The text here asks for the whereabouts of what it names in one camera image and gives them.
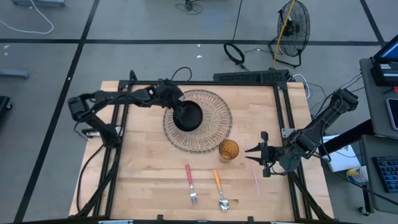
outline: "spoon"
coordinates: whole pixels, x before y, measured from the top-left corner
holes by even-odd
[[[220,209],[223,212],[227,212],[229,210],[229,203],[228,203],[228,199],[224,198],[223,191],[221,189],[220,180],[218,178],[218,171],[214,170],[213,174],[214,174],[214,178],[216,179],[218,191],[220,192],[220,200],[218,201],[218,203],[220,205]]]

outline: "monitor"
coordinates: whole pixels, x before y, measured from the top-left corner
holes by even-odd
[[[379,63],[398,62],[398,35],[386,44],[375,56]]]

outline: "floor tile line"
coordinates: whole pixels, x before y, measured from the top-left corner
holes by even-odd
[[[58,98],[58,102],[57,102],[57,105],[55,107],[54,113],[53,113],[53,115],[51,117],[49,128],[47,129],[47,132],[45,134],[42,147],[40,148],[39,155],[37,156],[37,160],[35,162],[35,166],[33,168],[32,174],[30,175],[30,178],[29,178],[28,184],[26,186],[24,195],[22,196],[21,203],[19,204],[19,208],[18,208],[18,211],[16,213],[16,216],[15,216],[15,219],[14,219],[14,223],[22,222],[24,217],[25,217],[26,210],[27,210],[27,208],[29,206],[30,199],[32,198],[32,194],[34,192],[34,189],[35,189],[35,186],[36,186],[36,183],[37,183],[37,179],[39,178],[40,171],[42,170],[43,163],[44,163],[45,157],[47,155],[47,151],[49,150],[49,147],[50,147],[52,136],[53,136],[55,128],[57,126],[58,119],[59,119],[59,117],[61,115],[63,104],[64,104],[65,99],[67,97],[67,93],[68,93],[70,84],[72,82],[73,75],[75,73],[77,64],[79,62],[80,55],[81,55],[81,52],[83,50],[83,46],[85,44],[85,40],[87,39],[88,32],[90,31],[90,27],[91,27],[91,24],[93,22],[93,19],[94,19],[94,16],[95,16],[95,12],[96,12],[96,10],[98,8],[99,2],[100,2],[100,0],[95,0],[94,3],[93,3],[93,6],[91,7],[90,14],[88,16],[85,28],[83,30],[83,33],[81,35],[81,39],[79,41],[79,44],[78,44],[76,52],[75,52],[75,56],[73,57],[72,64],[70,65],[70,68],[69,68],[69,71],[68,71],[68,75],[67,75],[67,77],[65,79],[65,83],[63,84],[63,87],[62,87],[60,96]]]
[[[372,13],[369,9],[368,4],[366,4],[365,0],[359,0],[359,1],[361,2],[361,5],[363,7],[363,10],[365,11],[366,17],[368,18],[368,20],[372,26],[374,35],[376,35],[377,40],[379,41],[380,45],[383,46],[385,44],[383,36],[381,35],[379,28],[377,27],[376,21],[374,20],[374,18],[372,16]]]
[[[86,39],[84,44],[224,44],[231,42],[231,40],[206,40],[206,39],[164,39],[164,40],[126,40],[126,39]],[[271,40],[234,40],[235,44],[240,45],[267,45]],[[77,39],[0,39],[0,43],[5,44],[79,44]],[[312,46],[377,46],[380,45],[378,41],[355,41],[355,40],[310,40],[308,45]]]

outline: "fan grille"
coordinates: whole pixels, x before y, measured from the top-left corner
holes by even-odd
[[[163,117],[163,129],[167,139],[178,149],[189,153],[207,153],[215,150],[228,136],[232,128],[232,115],[225,101],[206,90],[189,90],[183,100],[196,102],[203,112],[203,121],[194,131],[179,130],[173,122],[173,109],[167,109]]]
[[[284,25],[291,4],[292,1],[289,1],[279,11],[278,35]],[[291,21],[286,24],[280,40],[280,48],[286,55],[295,57],[305,49],[310,38],[310,16],[304,4],[295,1],[290,18]]]

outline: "white paper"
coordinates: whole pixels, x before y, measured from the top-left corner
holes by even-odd
[[[327,142],[338,135],[334,136],[325,136],[323,137],[323,142]],[[330,170],[332,172],[338,172],[342,170],[348,170],[356,167],[360,167],[361,164],[358,161],[357,157],[345,157],[341,154],[338,154],[337,152],[345,155],[345,156],[356,156],[353,148],[351,145],[345,146],[344,148],[337,150],[336,152],[332,152],[330,154],[331,162],[328,162],[328,165],[330,167]]]

